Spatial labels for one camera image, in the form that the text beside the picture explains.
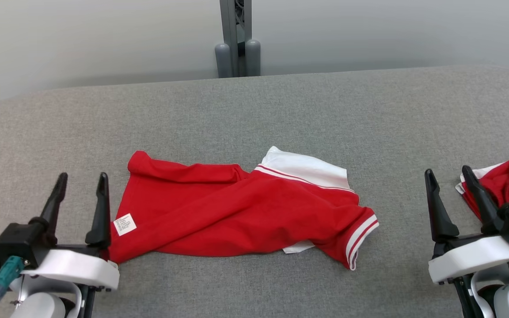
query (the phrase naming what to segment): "white care label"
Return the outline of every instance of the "white care label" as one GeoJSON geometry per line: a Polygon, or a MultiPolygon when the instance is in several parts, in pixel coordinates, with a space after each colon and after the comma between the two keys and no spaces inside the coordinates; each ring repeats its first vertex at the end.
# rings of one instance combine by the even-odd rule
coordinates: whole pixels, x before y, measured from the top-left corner
{"type": "Polygon", "coordinates": [[[135,221],[133,221],[133,217],[131,217],[131,213],[113,221],[113,224],[115,225],[115,229],[117,229],[119,236],[127,234],[137,228],[135,221]]]}

